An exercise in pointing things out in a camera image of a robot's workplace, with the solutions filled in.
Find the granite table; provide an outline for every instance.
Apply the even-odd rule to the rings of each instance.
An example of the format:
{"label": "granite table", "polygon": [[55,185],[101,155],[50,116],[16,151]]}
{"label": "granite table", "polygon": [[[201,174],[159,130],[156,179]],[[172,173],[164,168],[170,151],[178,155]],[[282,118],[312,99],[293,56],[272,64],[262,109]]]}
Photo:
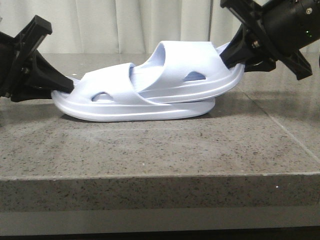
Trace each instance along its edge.
{"label": "granite table", "polygon": [[[147,54],[44,54],[81,78]],[[88,122],[0,99],[0,235],[320,225],[319,55],[246,73],[203,116]]]}

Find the white curtain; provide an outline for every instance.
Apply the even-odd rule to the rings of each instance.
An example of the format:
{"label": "white curtain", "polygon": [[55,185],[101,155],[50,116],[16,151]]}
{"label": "white curtain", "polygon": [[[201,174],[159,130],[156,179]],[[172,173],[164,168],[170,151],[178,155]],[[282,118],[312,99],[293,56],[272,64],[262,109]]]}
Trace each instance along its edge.
{"label": "white curtain", "polygon": [[152,53],[161,40],[219,46],[240,25],[220,0],[0,0],[0,31],[15,36],[34,15],[52,24],[42,53]]}

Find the speckled stone surface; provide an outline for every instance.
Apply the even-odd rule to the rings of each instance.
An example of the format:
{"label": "speckled stone surface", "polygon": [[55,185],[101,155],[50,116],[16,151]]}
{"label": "speckled stone surface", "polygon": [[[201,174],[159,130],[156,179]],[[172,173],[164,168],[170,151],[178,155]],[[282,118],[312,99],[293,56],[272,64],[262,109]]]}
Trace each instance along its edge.
{"label": "speckled stone surface", "polygon": [[[46,54],[62,73],[143,54]],[[320,204],[320,74],[246,73],[206,115],[86,122],[0,99],[0,212]]]}

